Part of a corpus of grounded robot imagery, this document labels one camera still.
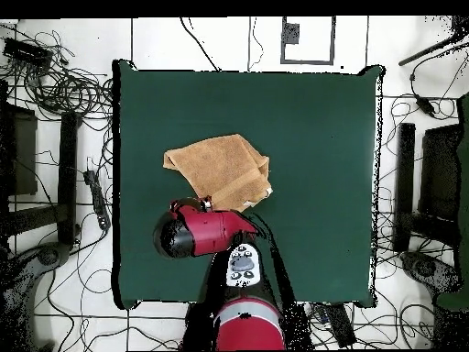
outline cable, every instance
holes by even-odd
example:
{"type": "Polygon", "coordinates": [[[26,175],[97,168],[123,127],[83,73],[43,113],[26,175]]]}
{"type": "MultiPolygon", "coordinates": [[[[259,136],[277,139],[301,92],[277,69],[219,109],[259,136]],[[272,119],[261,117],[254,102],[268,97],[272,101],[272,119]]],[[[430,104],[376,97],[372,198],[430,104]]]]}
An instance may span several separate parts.
{"type": "Polygon", "coordinates": [[[463,67],[465,67],[464,65],[467,64],[468,60],[469,60],[469,53],[466,52],[466,57],[465,59],[463,60],[463,62],[461,63],[461,65],[459,66],[458,70],[456,71],[456,74],[454,75],[450,85],[448,86],[448,88],[446,89],[446,91],[444,92],[443,96],[439,99],[440,101],[438,102],[437,104],[437,107],[438,107],[438,112],[435,112],[435,109],[434,109],[434,106],[431,104],[431,101],[429,98],[426,98],[426,97],[421,97],[420,95],[418,95],[415,90],[414,90],[414,82],[415,82],[415,71],[419,68],[420,65],[422,65],[423,63],[425,63],[426,61],[430,61],[430,60],[433,60],[435,58],[440,58],[442,57],[443,55],[447,55],[449,54],[450,52],[455,52],[457,50],[460,50],[460,49],[463,49],[465,47],[468,47],[469,46],[469,42],[468,43],[464,43],[464,44],[461,44],[461,45],[458,45],[458,46],[455,46],[455,47],[452,47],[450,49],[447,49],[439,54],[436,54],[436,55],[433,55],[429,58],[426,58],[425,60],[422,60],[421,62],[419,62],[413,69],[411,75],[410,75],[410,89],[412,90],[412,93],[414,94],[414,97],[416,98],[416,101],[417,101],[417,105],[422,109],[422,111],[433,117],[434,119],[436,120],[445,120],[447,118],[457,118],[457,117],[454,117],[453,116],[453,113],[456,109],[455,107],[455,102],[454,100],[451,100],[452,102],[452,105],[453,105],[453,110],[452,112],[449,114],[449,115],[446,115],[443,111],[442,111],[442,100],[444,99],[444,97],[446,96],[446,94],[449,92],[450,88],[453,86],[454,82],[456,81],[456,78],[459,74],[459,72],[461,71],[461,69],[463,67]],[[436,117],[435,114],[442,114],[444,117],[436,117]]]}
{"type": "MultiPolygon", "coordinates": [[[[400,333],[402,334],[402,338],[404,339],[404,342],[406,343],[406,346],[409,348],[409,349],[413,349],[411,346],[410,346],[410,343],[409,341],[407,340],[407,334],[406,332],[404,331],[404,325],[403,325],[403,315],[404,315],[404,312],[406,312],[409,308],[412,308],[412,307],[419,307],[421,309],[425,309],[427,312],[430,312],[431,314],[433,314],[433,311],[429,309],[428,306],[425,306],[425,305],[422,305],[421,303],[411,303],[409,305],[407,305],[406,307],[404,307],[401,311],[400,311],[400,315],[399,315],[399,326],[400,326],[400,333]]],[[[422,335],[423,337],[425,337],[427,340],[430,340],[431,341],[431,338],[430,337],[427,337],[426,335],[424,335],[423,333],[420,333],[420,335],[422,335]]]]}
{"type": "Polygon", "coordinates": [[[199,42],[199,40],[197,38],[194,37],[194,35],[187,29],[186,25],[184,24],[184,20],[182,20],[182,17],[180,17],[180,23],[182,24],[183,28],[186,30],[186,32],[191,35],[192,39],[195,40],[195,42],[197,43],[197,45],[199,45],[199,47],[201,48],[203,54],[205,55],[205,57],[207,58],[207,60],[209,60],[209,62],[211,63],[211,65],[213,66],[213,68],[215,69],[216,72],[219,72],[221,69],[220,68],[217,68],[215,66],[215,64],[213,63],[213,61],[211,60],[211,58],[209,57],[209,55],[207,54],[207,52],[205,51],[205,49],[203,48],[201,42],[199,42]]]}
{"type": "Polygon", "coordinates": [[[261,52],[260,57],[259,57],[259,59],[257,60],[257,62],[254,62],[254,63],[253,63],[251,66],[249,66],[249,68],[247,69],[249,72],[251,71],[251,69],[253,68],[254,65],[257,65],[257,64],[260,62],[260,60],[262,60],[262,57],[264,56],[264,48],[263,48],[263,46],[259,43],[259,41],[257,40],[256,35],[254,35],[254,32],[255,32],[255,30],[256,30],[256,23],[257,23],[257,16],[256,16],[256,18],[254,19],[254,26],[253,26],[252,35],[253,35],[253,38],[254,38],[254,40],[256,41],[256,43],[257,43],[257,44],[259,45],[259,47],[261,48],[262,52],[261,52]]]}
{"type": "Polygon", "coordinates": [[[53,284],[54,284],[54,281],[55,281],[55,269],[52,271],[52,282],[50,283],[50,286],[49,286],[49,288],[48,288],[48,293],[47,293],[47,299],[48,299],[48,301],[49,301],[49,304],[50,304],[50,306],[52,306],[52,308],[54,308],[57,312],[59,312],[60,314],[63,314],[64,316],[66,316],[68,319],[71,320],[71,329],[70,329],[69,333],[64,337],[64,339],[62,340],[62,342],[60,343],[59,350],[57,351],[57,352],[60,352],[60,351],[62,350],[62,347],[63,347],[64,343],[65,343],[65,340],[67,340],[67,338],[68,338],[69,335],[71,334],[71,331],[72,331],[73,328],[75,327],[75,321],[73,320],[73,318],[72,318],[69,314],[67,314],[67,313],[63,312],[61,309],[59,309],[59,308],[54,304],[54,302],[52,302],[52,300],[50,299],[50,290],[52,289],[52,286],[53,286],[53,284]]]}

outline orange towel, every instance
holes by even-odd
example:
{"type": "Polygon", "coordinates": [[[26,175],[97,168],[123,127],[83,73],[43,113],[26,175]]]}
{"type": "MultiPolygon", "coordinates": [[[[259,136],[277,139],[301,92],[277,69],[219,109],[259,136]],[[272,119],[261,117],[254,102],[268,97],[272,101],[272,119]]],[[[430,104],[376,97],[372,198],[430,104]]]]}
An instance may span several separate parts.
{"type": "Polygon", "coordinates": [[[213,137],[165,152],[163,167],[179,171],[213,209],[243,212],[272,193],[268,157],[240,135],[213,137]]]}

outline green table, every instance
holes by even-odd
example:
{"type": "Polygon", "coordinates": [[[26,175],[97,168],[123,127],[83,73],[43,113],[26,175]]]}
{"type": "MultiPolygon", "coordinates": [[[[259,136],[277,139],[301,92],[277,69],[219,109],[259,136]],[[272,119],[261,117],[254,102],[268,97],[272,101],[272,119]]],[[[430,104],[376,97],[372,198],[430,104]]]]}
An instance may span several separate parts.
{"type": "Polygon", "coordinates": [[[152,244],[169,202],[195,194],[180,173],[163,169],[163,154],[230,134],[270,157],[274,192],[253,210],[275,234],[297,299],[370,300],[380,67],[363,75],[135,71],[120,61],[114,69],[121,147],[115,295],[125,307],[197,300],[210,256],[170,261],[152,244]]]}

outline black cable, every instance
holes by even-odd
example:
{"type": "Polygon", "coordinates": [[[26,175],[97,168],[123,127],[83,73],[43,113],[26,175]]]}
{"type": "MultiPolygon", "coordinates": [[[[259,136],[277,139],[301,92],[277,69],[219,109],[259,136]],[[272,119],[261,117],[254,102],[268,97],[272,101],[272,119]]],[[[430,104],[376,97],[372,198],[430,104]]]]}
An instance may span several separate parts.
{"type": "Polygon", "coordinates": [[[72,318],[69,314],[67,314],[67,313],[63,312],[61,309],[59,309],[59,308],[54,304],[54,302],[52,302],[52,300],[50,299],[50,290],[52,289],[52,286],[53,286],[53,284],[54,284],[54,281],[55,281],[55,269],[52,271],[52,282],[50,283],[50,286],[49,286],[49,288],[48,288],[48,293],[47,293],[47,299],[48,299],[48,301],[49,301],[49,304],[50,304],[50,306],[52,306],[52,308],[54,308],[57,312],[59,312],[60,314],[63,314],[64,316],[66,316],[68,319],[71,320],[71,329],[70,329],[69,333],[63,338],[62,342],[60,343],[59,350],[57,351],[57,352],[61,352],[62,347],[63,347],[63,345],[64,345],[64,343],[65,343],[65,340],[67,340],[67,338],[68,338],[69,335],[71,334],[71,331],[72,331],[73,328],[75,327],[75,321],[73,320],[73,318],[72,318]]]}
{"type": "MultiPolygon", "coordinates": [[[[403,315],[404,315],[404,312],[406,312],[409,308],[412,308],[412,307],[419,307],[421,309],[425,309],[426,311],[430,312],[431,314],[433,314],[433,311],[428,307],[428,306],[425,306],[425,305],[422,305],[421,303],[411,303],[409,305],[407,305],[406,307],[404,307],[401,311],[400,311],[400,315],[398,317],[399,319],[399,326],[400,326],[400,332],[402,334],[402,337],[404,339],[404,342],[406,343],[406,346],[409,348],[409,349],[413,349],[411,346],[410,346],[410,343],[409,341],[407,340],[407,337],[406,337],[406,332],[404,331],[404,325],[403,325],[403,315]]],[[[425,336],[424,334],[420,333],[423,337],[425,337],[427,340],[430,340],[431,341],[431,338],[428,338],[427,336],[425,336]]]]}
{"type": "Polygon", "coordinates": [[[213,61],[211,60],[211,58],[209,57],[209,55],[207,54],[207,52],[205,51],[205,49],[203,48],[201,42],[199,42],[199,40],[197,38],[194,37],[194,35],[187,29],[186,25],[184,24],[184,20],[182,20],[182,17],[180,17],[180,23],[182,24],[182,26],[184,27],[184,29],[186,30],[186,32],[191,35],[192,39],[195,40],[195,42],[197,43],[197,45],[201,48],[203,54],[205,55],[205,57],[207,58],[207,60],[209,60],[209,62],[211,63],[211,65],[213,66],[213,68],[215,69],[216,72],[219,72],[221,69],[217,68],[215,66],[215,64],[213,63],[213,61]]]}
{"type": "Polygon", "coordinates": [[[257,38],[256,38],[256,35],[254,34],[254,32],[256,31],[256,23],[257,23],[257,16],[256,16],[256,18],[254,19],[254,26],[253,26],[252,35],[253,35],[254,40],[255,40],[256,43],[259,45],[260,49],[262,50],[262,52],[261,52],[261,54],[260,54],[259,59],[258,59],[256,62],[254,62],[251,66],[249,66],[249,68],[248,68],[248,71],[249,71],[249,72],[251,71],[251,69],[253,68],[254,65],[257,65],[257,64],[260,62],[260,60],[262,60],[262,57],[264,56],[264,47],[259,43],[259,41],[258,41],[257,38]]]}

